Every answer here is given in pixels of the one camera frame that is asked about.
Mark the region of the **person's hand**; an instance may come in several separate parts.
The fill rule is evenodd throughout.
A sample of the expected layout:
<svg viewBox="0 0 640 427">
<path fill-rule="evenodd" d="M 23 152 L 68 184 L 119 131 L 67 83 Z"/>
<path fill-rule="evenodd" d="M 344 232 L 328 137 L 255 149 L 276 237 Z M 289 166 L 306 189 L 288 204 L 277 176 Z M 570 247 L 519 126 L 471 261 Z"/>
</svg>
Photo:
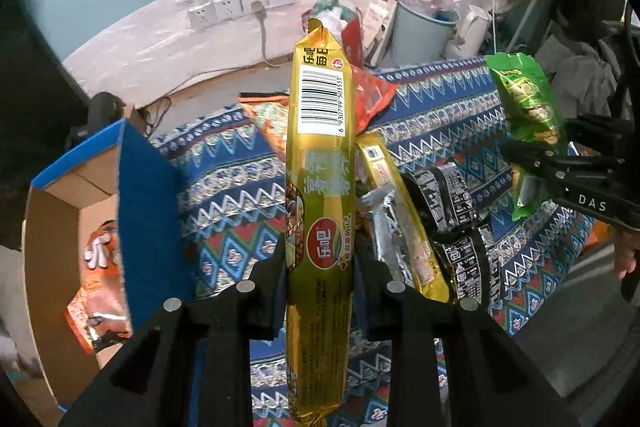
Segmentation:
<svg viewBox="0 0 640 427">
<path fill-rule="evenodd" d="M 634 272 L 637 266 L 636 251 L 640 249 L 640 234 L 617 231 L 614 239 L 614 272 L 620 280 Z"/>
</svg>

